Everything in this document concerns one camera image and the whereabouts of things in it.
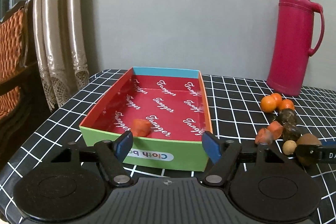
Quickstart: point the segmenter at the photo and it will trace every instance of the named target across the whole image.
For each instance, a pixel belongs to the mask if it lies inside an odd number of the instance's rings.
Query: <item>blue box side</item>
[[[194,69],[173,69],[173,68],[149,68],[149,67],[133,67],[135,75],[149,76],[167,76],[198,79],[198,70]]]

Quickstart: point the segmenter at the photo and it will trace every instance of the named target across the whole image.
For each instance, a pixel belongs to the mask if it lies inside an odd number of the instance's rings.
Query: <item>brown kiwi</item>
[[[296,142],[297,145],[300,144],[313,144],[313,145],[322,145],[321,141],[315,137],[313,134],[307,133],[302,135]],[[309,166],[311,164],[315,164],[316,162],[310,157],[300,157],[297,156],[299,162],[301,162],[304,166]]]

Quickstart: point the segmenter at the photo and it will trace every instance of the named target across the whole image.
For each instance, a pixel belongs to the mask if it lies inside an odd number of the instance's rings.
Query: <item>gray wall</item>
[[[336,89],[336,0],[305,84]],[[272,59],[278,0],[81,0],[91,73],[132,66],[199,69],[265,80]],[[315,14],[313,44],[320,34]]]

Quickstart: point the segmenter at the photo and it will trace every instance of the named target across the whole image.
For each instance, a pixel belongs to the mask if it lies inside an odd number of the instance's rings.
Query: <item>wooden chair armrest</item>
[[[31,64],[29,66],[23,67],[18,70],[14,75],[9,78],[0,81],[0,96],[11,91],[22,82],[35,70],[37,69],[37,63]]]

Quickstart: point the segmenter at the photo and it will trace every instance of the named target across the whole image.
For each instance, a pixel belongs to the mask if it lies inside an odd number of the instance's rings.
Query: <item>carrot piece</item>
[[[262,128],[258,131],[258,134],[255,136],[256,144],[259,143],[268,143],[271,144],[273,142],[273,134],[266,128]]]
[[[281,137],[283,128],[284,127],[277,121],[271,122],[271,124],[267,127],[267,129],[273,134],[273,138],[275,140]]]
[[[148,120],[134,119],[131,132],[135,137],[146,137],[151,133],[151,122]]]

